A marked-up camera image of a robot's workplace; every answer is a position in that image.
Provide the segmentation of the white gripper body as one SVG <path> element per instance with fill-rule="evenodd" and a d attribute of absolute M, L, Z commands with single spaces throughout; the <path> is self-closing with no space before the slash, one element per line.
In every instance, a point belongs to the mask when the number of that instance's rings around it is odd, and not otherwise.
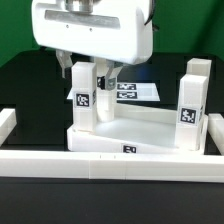
<path fill-rule="evenodd" d="M 152 55 L 153 9 L 153 0 L 93 0 L 82 13 L 78 1 L 33 0 L 33 34 L 41 46 L 140 64 Z"/>

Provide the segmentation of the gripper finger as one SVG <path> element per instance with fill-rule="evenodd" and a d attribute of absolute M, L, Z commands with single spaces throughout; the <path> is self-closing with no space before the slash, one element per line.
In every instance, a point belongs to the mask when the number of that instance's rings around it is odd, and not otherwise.
<path fill-rule="evenodd" d="M 105 75 L 105 89 L 108 91 L 113 90 L 116 87 L 117 76 L 123 68 L 122 63 L 108 61 L 108 71 Z"/>
<path fill-rule="evenodd" d="M 71 55 L 72 55 L 71 52 L 56 50 L 56 58 L 62 69 L 62 77 L 65 77 L 66 69 L 71 68 L 73 66 Z"/>

